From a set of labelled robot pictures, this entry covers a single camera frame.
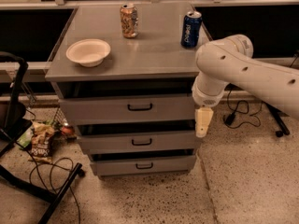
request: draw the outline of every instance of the bottom drawer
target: bottom drawer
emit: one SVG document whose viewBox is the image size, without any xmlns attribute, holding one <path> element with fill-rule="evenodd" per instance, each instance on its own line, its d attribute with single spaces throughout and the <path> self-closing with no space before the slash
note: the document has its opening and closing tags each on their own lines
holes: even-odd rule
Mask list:
<svg viewBox="0 0 299 224">
<path fill-rule="evenodd" d="M 160 172 L 190 171 L 196 156 L 147 158 L 138 160 L 92 161 L 93 173 L 105 175 L 138 175 Z"/>
</svg>

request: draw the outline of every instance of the cabinet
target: cabinet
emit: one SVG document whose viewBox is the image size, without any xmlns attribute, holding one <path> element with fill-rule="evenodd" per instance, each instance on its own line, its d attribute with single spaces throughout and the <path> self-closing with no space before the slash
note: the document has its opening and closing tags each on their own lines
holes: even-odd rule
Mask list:
<svg viewBox="0 0 299 224">
<path fill-rule="evenodd" d="M 46 75 L 99 176 L 190 171 L 196 160 L 196 49 L 179 44 L 183 17 L 192 7 L 136 6 L 135 39 L 121 35 L 119 6 L 80 7 Z M 65 58 L 67 47 L 83 37 L 110 44 L 111 53 L 99 66 L 81 67 Z"/>
</svg>

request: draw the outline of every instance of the white bowl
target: white bowl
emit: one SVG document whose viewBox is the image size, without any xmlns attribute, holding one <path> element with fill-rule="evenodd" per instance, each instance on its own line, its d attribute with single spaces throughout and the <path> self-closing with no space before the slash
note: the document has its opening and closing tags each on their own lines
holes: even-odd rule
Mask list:
<svg viewBox="0 0 299 224">
<path fill-rule="evenodd" d="M 66 57 L 85 67 L 94 67 L 100 64 L 110 53 L 110 45 L 99 39 L 86 39 L 71 45 L 66 51 Z"/>
</svg>

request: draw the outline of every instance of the concrete floor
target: concrete floor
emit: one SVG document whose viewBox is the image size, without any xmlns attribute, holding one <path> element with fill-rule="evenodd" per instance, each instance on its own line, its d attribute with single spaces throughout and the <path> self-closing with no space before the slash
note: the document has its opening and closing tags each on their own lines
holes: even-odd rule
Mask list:
<svg viewBox="0 0 299 224">
<path fill-rule="evenodd" d="M 251 104 L 251 113 L 259 105 Z M 36 108 L 36 118 L 51 119 L 56 109 Z M 222 121 L 229 109 L 218 105 L 199 157 L 189 173 L 113 176 L 93 175 L 87 156 L 75 142 L 56 141 L 53 161 L 68 157 L 83 164 L 85 177 L 77 177 L 72 189 L 78 200 L 81 223 L 298 223 L 299 135 L 298 121 L 283 117 L 291 134 L 277 138 L 277 124 L 263 106 L 261 127 L 227 128 Z M 249 116 L 237 117 L 257 121 Z M 12 174 L 28 181 L 34 164 L 14 147 L 1 159 Z M 69 161 L 59 163 L 70 167 Z M 40 170 L 49 184 L 50 167 Z M 55 169 L 59 187 L 66 172 Z M 41 185 L 36 173 L 34 183 Z M 33 224 L 48 204 L 18 191 L 0 178 L 0 223 Z M 49 223 L 78 223 L 78 209 L 70 191 Z"/>
</svg>

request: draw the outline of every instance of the soda can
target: soda can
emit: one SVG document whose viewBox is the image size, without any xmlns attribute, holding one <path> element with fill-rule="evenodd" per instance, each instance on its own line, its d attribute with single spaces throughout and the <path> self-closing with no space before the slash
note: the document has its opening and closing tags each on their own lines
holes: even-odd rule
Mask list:
<svg viewBox="0 0 299 224">
<path fill-rule="evenodd" d="M 121 6 L 121 29 L 126 38 L 134 38 L 138 35 L 138 14 L 134 4 Z"/>
<path fill-rule="evenodd" d="M 184 18 L 183 31 L 180 40 L 184 48 L 194 48 L 197 46 L 199 29 L 202 24 L 202 14 L 198 11 L 189 11 Z"/>
</svg>

